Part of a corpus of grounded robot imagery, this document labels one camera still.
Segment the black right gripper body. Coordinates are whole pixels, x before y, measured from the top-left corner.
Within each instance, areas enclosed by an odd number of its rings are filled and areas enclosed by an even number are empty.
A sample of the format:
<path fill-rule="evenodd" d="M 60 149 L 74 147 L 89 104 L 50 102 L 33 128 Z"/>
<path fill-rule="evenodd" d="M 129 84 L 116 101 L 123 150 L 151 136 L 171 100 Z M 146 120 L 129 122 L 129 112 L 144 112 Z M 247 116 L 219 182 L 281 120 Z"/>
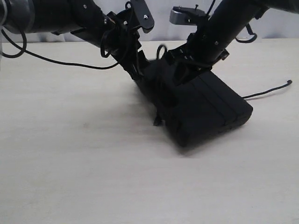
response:
<path fill-rule="evenodd" d="M 221 60 L 225 60 L 228 57 L 228 51 L 224 49 L 219 56 L 213 59 L 211 62 L 204 62 L 203 59 L 198 59 L 193 56 L 188 50 L 185 49 L 185 45 L 169 50 L 164 53 L 163 59 L 169 66 L 174 67 L 174 72 L 178 64 L 187 64 L 194 69 L 194 77 L 207 71 L 211 71 L 213 66 Z"/>

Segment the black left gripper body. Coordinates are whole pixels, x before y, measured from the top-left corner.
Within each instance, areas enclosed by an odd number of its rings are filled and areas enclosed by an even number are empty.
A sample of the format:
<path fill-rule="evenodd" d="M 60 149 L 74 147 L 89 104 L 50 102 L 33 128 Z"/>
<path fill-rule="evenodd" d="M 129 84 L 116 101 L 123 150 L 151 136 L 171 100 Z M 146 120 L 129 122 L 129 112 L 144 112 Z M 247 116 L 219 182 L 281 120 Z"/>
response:
<path fill-rule="evenodd" d="M 141 77 L 139 29 L 146 30 L 136 11 L 110 12 L 101 16 L 100 54 L 112 57 L 115 63 L 101 70 L 121 66 L 131 77 Z"/>

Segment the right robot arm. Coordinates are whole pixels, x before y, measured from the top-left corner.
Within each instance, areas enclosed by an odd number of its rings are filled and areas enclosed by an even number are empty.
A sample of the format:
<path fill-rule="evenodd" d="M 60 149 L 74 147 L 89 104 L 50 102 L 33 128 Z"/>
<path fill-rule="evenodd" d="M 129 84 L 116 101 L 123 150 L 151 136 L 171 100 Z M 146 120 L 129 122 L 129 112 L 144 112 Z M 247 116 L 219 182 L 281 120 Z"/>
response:
<path fill-rule="evenodd" d="M 196 26 L 187 42 L 171 50 L 171 62 L 177 64 L 173 82 L 185 84 L 210 71 L 228 56 L 227 46 L 249 25 L 270 8 L 297 14 L 297 0 L 223 0 L 212 15 L 200 9 L 173 7 L 169 21 L 175 25 Z"/>

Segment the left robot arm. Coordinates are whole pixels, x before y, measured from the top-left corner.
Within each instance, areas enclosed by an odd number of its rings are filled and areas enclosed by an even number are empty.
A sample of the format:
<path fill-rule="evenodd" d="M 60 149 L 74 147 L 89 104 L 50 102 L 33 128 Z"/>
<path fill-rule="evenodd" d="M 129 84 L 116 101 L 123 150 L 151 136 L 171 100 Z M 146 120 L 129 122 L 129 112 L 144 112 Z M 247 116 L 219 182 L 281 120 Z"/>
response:
<path fill-rule="evenodd" d="M 23 45 L 16 54 L 1 52 L 5 58 L 26 53 L 27 34 L 72 34 L 100 49 L 103 58 L 113 57 L 134 80 L 148 101 L 145 68 L 150 65 L 141 50 L 138 30 L 150 32 L 155 25 L 143 0 L 129 0 L 119 13 L 104 13 L 93 0 L 3 0 L 0 3 L 0 33 L 22 36 Z"/>

